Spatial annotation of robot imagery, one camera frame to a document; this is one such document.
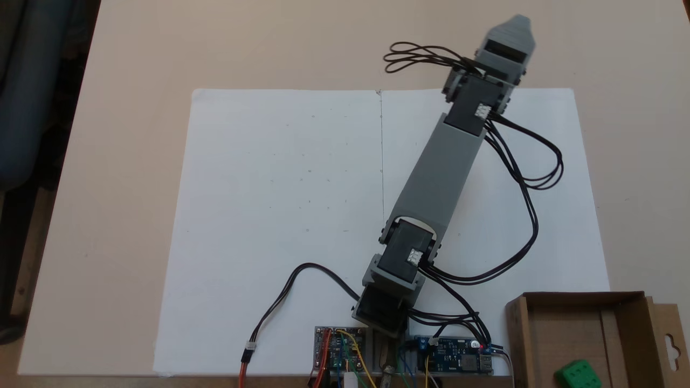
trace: robotic arm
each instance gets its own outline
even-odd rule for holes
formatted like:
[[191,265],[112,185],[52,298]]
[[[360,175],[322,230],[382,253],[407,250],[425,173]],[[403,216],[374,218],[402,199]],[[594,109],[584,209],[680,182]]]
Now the robotic arm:
[[530,21],[516,15],[492,28],[474,60],[453,68],[443,88],[442,114],[398,197],[379,242],[386,245],[364,274],[353,318],[398,337],[424,285],[420,264],[441,247],[490,112],[503,113],[525,74],[535,42]]

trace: beige tabletop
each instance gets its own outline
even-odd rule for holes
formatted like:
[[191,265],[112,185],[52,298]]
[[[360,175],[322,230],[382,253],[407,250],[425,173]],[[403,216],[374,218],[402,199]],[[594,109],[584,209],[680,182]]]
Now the beige tabletop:
[[103,0],[20,373],[152,373],[192,90],[439,88],[445,69],[384,73],[388,45],[471,56],[515,13],[522,85],[575,90],[612,288],[678,303],[690,333],[682,0]]

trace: green cube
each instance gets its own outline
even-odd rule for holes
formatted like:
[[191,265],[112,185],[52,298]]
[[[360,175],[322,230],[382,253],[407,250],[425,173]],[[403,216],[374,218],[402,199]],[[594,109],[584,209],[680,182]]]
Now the green cube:
[[601,388],[602,381],[587,360],[576,360],[556,371],[563,388]]

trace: white paper sheet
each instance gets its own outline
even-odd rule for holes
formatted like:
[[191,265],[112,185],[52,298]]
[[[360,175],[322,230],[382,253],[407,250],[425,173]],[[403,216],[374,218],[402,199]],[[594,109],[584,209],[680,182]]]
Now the white paper sheet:
[[[448,108],[438,90],[195,91],[154,370],[237,374],[253,327],[302,262],[326,265],[361,292],[384,220]],[[524,261],[488,284],[457,288],[503,345],[504,305],[521,292],[609,290],[572,91],[517,90],[506,116],[556,143],[566,174],[533,192],[540,236]],[[525,175],[553,163],[533,140],[502,134]],[[483,272],[529,233],[517,184],[483,146],[437,265]],[[358,326],[352,305],[323,273],[306,270],[262,329],[248,373],[308,374],[314,326]],[[432,282],[417,307],[461,311]],[[433,330],[413,324],[411,332]]]

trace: cardboard box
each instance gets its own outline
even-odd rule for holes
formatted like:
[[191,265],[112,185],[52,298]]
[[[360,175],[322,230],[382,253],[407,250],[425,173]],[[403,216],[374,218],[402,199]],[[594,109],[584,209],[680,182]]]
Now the cardboard box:
[[[517,388],[560,388],[554,372],[588,360],[604,388],[690,387],[678,308],[644,292],[524,293],[506,305]],[[671,369],[665,336],[680,352]]]

